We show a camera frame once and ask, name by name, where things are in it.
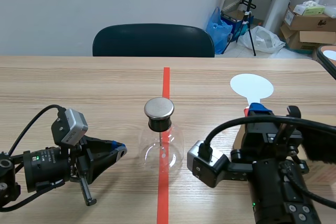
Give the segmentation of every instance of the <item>black office chair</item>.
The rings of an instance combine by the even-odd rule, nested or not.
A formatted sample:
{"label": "black office chair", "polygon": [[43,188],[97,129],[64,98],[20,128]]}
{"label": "black office chair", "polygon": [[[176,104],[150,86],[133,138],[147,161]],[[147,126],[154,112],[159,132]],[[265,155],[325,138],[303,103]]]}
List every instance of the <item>black office chair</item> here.
{"label": "black office chair", "polygon": [[206,31],[169,24],[106,27],[94,38],[92,52],[93,56],[215,57]]}

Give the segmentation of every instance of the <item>white sign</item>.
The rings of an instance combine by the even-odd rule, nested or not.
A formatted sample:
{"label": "white sign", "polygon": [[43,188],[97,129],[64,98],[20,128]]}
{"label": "white sign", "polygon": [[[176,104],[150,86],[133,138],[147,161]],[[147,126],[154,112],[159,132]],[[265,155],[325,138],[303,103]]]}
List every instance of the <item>white sign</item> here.
{"label": "white sign", "polygon": [[248,105],[253,102],[260,103],[260,99],[273,94],[272,83],[256,74],[242,73],[234,76],[230,82],[231,88],[242,97],[246,97]]}

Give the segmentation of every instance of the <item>black cable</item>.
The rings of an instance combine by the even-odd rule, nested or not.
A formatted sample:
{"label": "black cable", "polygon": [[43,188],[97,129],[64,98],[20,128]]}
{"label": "black cable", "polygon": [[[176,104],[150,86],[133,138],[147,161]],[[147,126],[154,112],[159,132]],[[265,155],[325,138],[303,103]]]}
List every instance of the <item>black cable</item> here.
{"label": "black cable", "polygon": [[27,133],[27,131],[29,130],[29,128],[36,122],[36,120],[41,116],[43,115],[45,112],[47,112],[48,110],[50,109],[53,109],[53,108],[56,108],[58,109],[59,111],[60,110],[65,110],[65,108],[59,106],[59,105],[56,105],[56,104],[52,104],[52,105],[49,105],[47,107],[45,107],[44,109],[42,109],[28,124],[27,126],[24,128],[24,130],[21,132],[20,136],[15,140],[12,148],[9,150],[8,154],[9,156],[11,156],[15,150],[15,148],[17,147],[17,145],[19,144],[19,142],[21,141],[22,137]]}
{"label": "black cable", "polygon": [[17,174],[22,168],[23,168],[23,163],[19,164],[18,166],[15,167],[15,174]]}
{"label": "black cable", "polygon": [[15,205],[12,205],[10,207],[2,207],[0,208],[0,212],[11,212],[11,211],[14,211],[16,209],[19,209],[20,207],[23,207],[24,205],[32,202],[34,199],[40,197],[41,195],[55,189],[55,188],[58,188],[58,187],[61,187],[65,184],[64,180],[62,180],[62,182],[59,182],[58,184],[54,184],[52,186],[49,186],[45,189],[42,189],[41,191],[38,191],[37,193],[31,195],[30,197],[22,200],[21,202],[15,204]]}
{"label": "black cable", "polygon": [[282,173],[284,175],[287,176],[287,178],[289,179],[289,181],[296,187],[297,190],[299,190],[303,195],[307,196],[308,198],[311,198],[312,200],[322,204],[322,205],[325,205],[327,207],[330,207],[330,208],[333,208],[333,209],[336,209],[336,202],[332,201],[332,200],[328,200],[328,199],[325,199],[325,198],[322,198],[316,194],[313,194],[312,192],[308,191],[307,189],[305,189],[304,187],[302,187],[299,183],[297,183],[292,175],[292,172],[291,172],[291,168],[286,165],[285,162],[283,163],[280,163],[280,167],[282,168]]}
{"label": "black cable", "polygon": [[204,141],[205,146],[210,146],[211,140],[223,130],[226,130],[230,127],[247,124],[247,123],[286,123],[291,125],[308,127],[318,131],[323,131],[325,133],[336,135],[336,127],[330,126],[324,123],[318,123],[301,118],[292,118],[289,116],[278,116],[278,115],[256,115],[256,116],[247,116],[245,118],[237,118],[228,122],[225,122],[216,128],[214,128]]}

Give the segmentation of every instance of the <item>tiled floor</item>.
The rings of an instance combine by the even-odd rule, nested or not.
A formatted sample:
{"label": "tiled floor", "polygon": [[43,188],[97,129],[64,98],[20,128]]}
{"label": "tiled floor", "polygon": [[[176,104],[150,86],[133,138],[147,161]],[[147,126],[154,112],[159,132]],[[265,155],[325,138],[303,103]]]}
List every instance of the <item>tiled floor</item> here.
{"label": "tiled floor", "polygon": [[215,55],[218,58],[279,58],[279,59],[310,59],[308,55],[298,54],[296,52],[289,51],[286,48],[282,48],[280,51],[273,54],[266,52],[256,51],[257,56],[253,55],[253,51],[232,42],[223,55]]}

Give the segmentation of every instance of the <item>wooden table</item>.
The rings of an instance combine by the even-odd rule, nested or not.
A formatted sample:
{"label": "wooden table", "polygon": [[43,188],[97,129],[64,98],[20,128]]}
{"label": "wooden table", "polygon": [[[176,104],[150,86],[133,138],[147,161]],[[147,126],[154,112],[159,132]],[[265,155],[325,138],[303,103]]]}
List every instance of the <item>wooden table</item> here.
{"label": "wooden table", "polygon": [[[215,126],[243,116],[245,98],[230,88],[240,73],[255,73],[274,87],[263,104],[275,114],[298,105],[308,115],[335,115],[335,80],[316,62],[302,59],[0,57],[0,148],[8,151],[30,119],[49,104],[82,112],[89,136],[125,143],[128,153],[91,186],[98,203],[85,206],[78,184],[0,214],[1,223],[156,223],[157,176],[138,162],[138,136],[146,126],[143,106],[162,94],[163,67],[171,68],[172,121],[185,138],[186,152]],[[29,130],[14,154],[54,146],[47,112]],[[230,154],[238,128],[221,133],[215,147]],[[27,196],[23,172],[18,175]],[[332,198],[335,188],[309,187]],[[316,204],[322,223],[336,212]],[[170,177],[170,223],[255,223],[246,183],[221,182],[207,188],[186,168]]]}
{"label": "wooden table", "polygon": [[317,50],[318,62],[324,66],[326,71],[336,79],[336,60],[329,59],[324,55],[325,51],[336,51],[336,46],[321,46]]}

